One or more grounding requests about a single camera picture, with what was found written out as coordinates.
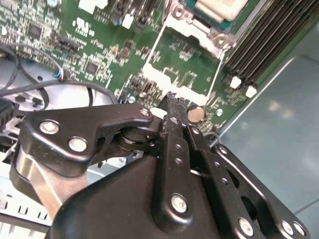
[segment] white connector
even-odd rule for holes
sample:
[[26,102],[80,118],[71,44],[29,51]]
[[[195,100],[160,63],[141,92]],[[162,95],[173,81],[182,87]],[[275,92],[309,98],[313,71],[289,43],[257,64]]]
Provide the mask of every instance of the white connector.
[[230,87],[233,89],[237,89],[241,85],[241,79],[239,79],[237,76],[234,76],[233,79],[231,79]]

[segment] black plastic part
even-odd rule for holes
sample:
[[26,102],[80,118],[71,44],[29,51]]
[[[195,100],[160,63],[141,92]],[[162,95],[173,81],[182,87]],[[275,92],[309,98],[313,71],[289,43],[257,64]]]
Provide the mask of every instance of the black plastic part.
[[[123,104],[33,112],[24,119],[21,127],[20,148],[58,174],[79,176],[87,170],[92,159],[96,163],[103,160],[107,147],[121,128],[151,124],[153,115],[145,116],[141,109],[144,107],[140,104]],[[55,122],[59,131],[43,133],[39,126],[44,121]],[[73,137],[85,139],[87,148],[83,152],[69,147],[68,142]],[[97,153],[97,139],[101,137],[106,140]]]
[[0,130],[3,130],[5,124],[16,116],[17,108],[18,105],[15,105],[12,101],[0,98]]
[[198,168],[202,175],[221,235],[224,238],[245,238],[246,235],[239,226],[239,219],[244,218],[254,232],[250,238],[264,239],[265,236],[249,217],[222,159],[210,152],[199,130],[189,126],[185,129],[185,134],[190,145],[191,167]]
[[[152,213],[158,226],[168,234],[184,231],[194,218],[193,192],[189,188],[189,152],[187,142],[183,139],[178,103],[175,94],[168,93],[159,105],[167,109],[167,115],[159,132]],[[184,198],[186,212],[180,213],[173,208],[173,195]]]
[[282,221],[291,226],[297,222],[305,231],[302,236],[292,226],[294,239],[309,239],[310,232],[305,225],[224,145],[216,144],[211,151],[220,155],[236,190],[245,203],[246,209],[255,211],[252,219],[267,238],[282,238]]
[[157,159],[141,158],[73,195],[57,213],[46,239],[219,239],[199,176],[187,187],[196,195],[195,217],[177,235],[158,228],[151,214]]

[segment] mounting hole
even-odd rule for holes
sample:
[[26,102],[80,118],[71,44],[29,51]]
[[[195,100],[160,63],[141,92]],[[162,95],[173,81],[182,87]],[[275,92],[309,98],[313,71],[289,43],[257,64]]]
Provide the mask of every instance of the mounting hole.
[[181,146],[179,144],[175,144],[175,148],[177,151],[181,151]]
[[176,158],[175,159],[175,163],[178,165],[178,166],[181,166],[183,164],[183,161],[180,159],[180,158]]
[[228,184],[228,180],[227,180],[226,178],[222,178],[221,181],[222,181],[225,185]]
[[178,124],[178,119],[176,119],[175,117],[171,117],[170,121],[172,121],[174,124]]
[[153,147],[153,146],[155,145],[155,143],[156,143],[155,140],[151,140],[151,141],[149,142],[149,146],[150,146],[150,147]]
[[223,154],[227,154],[227,150],[226,150],[223,146],[220,146],[220,147],[219,147],[219,150],[220,150]]

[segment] wire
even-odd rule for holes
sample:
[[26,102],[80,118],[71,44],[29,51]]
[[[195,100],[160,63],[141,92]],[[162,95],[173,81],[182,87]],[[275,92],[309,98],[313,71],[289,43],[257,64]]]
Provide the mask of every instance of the wire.
[[59,70],[63,70],[62,67],[60,66],[59,63],[57,63],[56,60],[53,59],[52,56],[50,56],[48,53],[46,53],[45,51],[38,49],[34,46],[30,46],[28,44],[23,44],[23,43],[11,43],[11,44],[4,44],[2,45],[3,47],[26,47],[26,48],[30,48],[34,51],[40,52],[42,55],[44,55],[45,57],[47,57]]
[[6,90],[3,92],[0,91],[0,97],[12,95],[12,94],[18,94],[18,93],[27,92],[27,91],[32,91],[32,90],[37,90],[37,89],[49,87],[49,86],[56,86],[56,85],[76,85],[76,86],[83,86],[83,87],[91,88],[92,90],[98,91],[98,92],[102,93],[103,95],[109,97],[113,104],[118,104],[114,94],[110,90],[103,88],[102,86],[89,83],[89,82],[79,82],[79,81],[65,81],[65,82],[60,82],[57,80],[45,81],[45,82],[38,83],[36,85],[19,87],[19,88],[15,88],[15,89]]
[[93,92],[92,89],[87,87],[88,94],[89,94],[89,107],[93,106]]
[[6,83],[6,85],[0,90],[0,92],[3,92],[3,91],[8,89],[13,84],[13,82],[16,79],[16,76],[18,75],[19,58],[16,56],[16,54],[13,51],[11,51],[10,49],[8,49],[8,48],[6,48],[6,47],[4,47],[2,45],[0,45],[0,50],[8,53],[13,58],[13,61],[14,61],[14,71],[13,71],[10,79]]
[[[32,85],[37,85],[38,82],[33,78],[31,77],[26,71],[25,69],[22,67],[21,64],[19,64],[19,72],[32,84]],[[49,106],[49,103],[50,103],[50,98],[49,98],[49,95],[47,93],[47,91],[44,89],[44,88],[39,88],[37,89],[39,94],[41,95],[42,97],[42,100],[43,100],[43,109],[42,110],[45,110],[48,106]]]

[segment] black ram slot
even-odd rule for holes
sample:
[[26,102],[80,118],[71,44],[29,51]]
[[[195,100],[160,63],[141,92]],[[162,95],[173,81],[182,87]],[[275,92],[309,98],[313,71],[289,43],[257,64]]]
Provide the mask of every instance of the black ram slot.
[[228,74],[253,84],[298,32],[316,16],[318,0],[276,0],[226,63]]
[[[319,11],[319,2],[316,2],[316,5],[313,8],[313,14],[315,12],[317,12],[316,14],[318,14]],[[271,64],[272,59],[275,59],[279,53],[281,52],[281,50],[289,43],[289,39],[294,38],[299,31],[307,24],[308,19],[309,19],[310,15],[308,15],[304,21],[300,21],[296,27],[295,31],[291,31],[289,32],[289,34],[287,36],[285,36],[284,41],[281,42],[281,44],[279,46],[277,46],[277,48],[275,49],[275,51],[272,52],[272,54],[265,58],[266,62],[263,64],[263,67],[259,67],[259,68],[255,68],[254,72],[251,73],[251,78],[253,79],[258,79],[258,77],[267,69],[267,67]]]
[[[304,1],[304,4],[302,5],[302,7],[307,6],[307,3]],[[280,19],[280,24],[277,24],[276,26],[276,30],[273,33],[274,37],[270,38],[270,40],[265,39],[263,42],[262,46],[258,46],[257,52],[254,52],[251,59],[247,62],[247,64],[241,69],[240,73],[245,73],[245,72],[251,72],[253,67],[258,67],[261,62],[262,59],[267,58],[267,56],[271,53],[272,49],[275,48],[280,41],[283,39],[283,37],[285,36],[285,34],[287,34],[293,27],[294,25],[297,23],[298,20],[300,20],[301,14],[302,12],[298,12],[298,11],[294,11],[296,10],[295,7],[290,9],[289,11],[289,15],[286,16],[285,19]]]
[[261,17],[261,19],[256,23],[255,27],[251,30],[251,32],[245,37],[244,41],[236,48],[236,50],[232,53],[228,65],[233,66],[240,62],[240,59],[245,56],[247,49],[251,47],[260,34],[266,29],[267,24],[270,24],[270,19],[278,13],[278,8],[283,4],[282,1],[278,0],[277,2],[273,2],[273,4],[269,7],[269,9],[265,12],[265,14]]
[[141,33],[144,26],[146,25],[149,17],[151,16],[151,13],[153,12],[154,7],[156,6],[158,0],[148,0],[146,2],[145,8],[143,9],[141,13],[141,17],[138,21],[137,26],[135,27],[136,33]]

